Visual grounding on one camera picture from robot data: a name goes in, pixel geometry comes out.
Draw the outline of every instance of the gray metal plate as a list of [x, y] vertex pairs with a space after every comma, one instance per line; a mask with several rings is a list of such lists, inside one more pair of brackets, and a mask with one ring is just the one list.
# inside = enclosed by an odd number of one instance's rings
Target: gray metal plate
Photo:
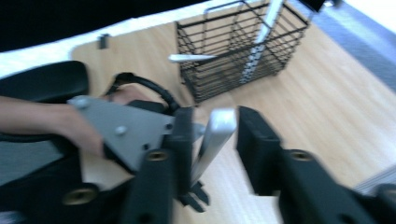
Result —
[[140, 168], [146, 150], [160, 148], [172, 132], [174, 117], [131, 106], [116, 105], [90, 96], [68, 101], [104, 137], [107, 145], [132, 170]]

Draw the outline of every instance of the black padded cushion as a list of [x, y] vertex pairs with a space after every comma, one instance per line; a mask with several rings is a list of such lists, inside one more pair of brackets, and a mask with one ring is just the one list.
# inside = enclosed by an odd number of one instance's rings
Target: black padded cushion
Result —
[[61, 104], [88, 92], [87, 69], [76, 61], [52, 63], [0, 79], [0, 95], [34, 102]]

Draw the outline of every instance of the small black object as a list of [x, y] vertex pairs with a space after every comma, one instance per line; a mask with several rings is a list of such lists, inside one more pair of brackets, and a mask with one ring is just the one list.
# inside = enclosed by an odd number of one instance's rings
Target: small black object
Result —
[[109, 34], [104, 34], [99, 36], [99, 49], [107, 49], [108, 48], [108, 37]]

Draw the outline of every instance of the screw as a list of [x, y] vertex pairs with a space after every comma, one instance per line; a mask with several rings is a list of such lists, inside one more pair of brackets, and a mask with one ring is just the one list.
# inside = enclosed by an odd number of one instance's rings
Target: screw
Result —
[[88, 106], [90, 106], [90, 102], [87, 99], [77, 99], [74, 102], [74, 105], [76, 106], [76, 108], [78, 109], [85, 109]]
[[128, 131], [127, 127], [119, 126], [119, 127], [116, 128], [115, 133], [118, 136], [122, 136], [122, 135], [125, 135], [127, 131]]

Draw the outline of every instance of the wooden table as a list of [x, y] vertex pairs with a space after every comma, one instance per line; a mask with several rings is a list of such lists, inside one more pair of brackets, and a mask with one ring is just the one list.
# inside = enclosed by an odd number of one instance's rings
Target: wooden table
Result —
[[[72, 52], [87, 64], [92, 95], [104, 92], [119, 72], [134, 72], [191, 98], [168, 62], [177, 53], [173, 23], [110, 37], [108, 49], [92, 42]], [[288, 67], [200, 104], [195, 120], [206, 123], [213, 108], [244, 105], [260, 111], [283, 138], [284, 148], [315, 153], [332, 176], [353, 187], [396, 163], [396, 96], [378, 78], [312, 25]], [[234, 150], [235, 138], [202, 177], [211, 205], [203, 214], [176, 203], [175, 223], [279, 223], [276, 198], [256, 197]], [[84, 155], [87, 181], [111, 188], [128, 178], [108, 161]]]

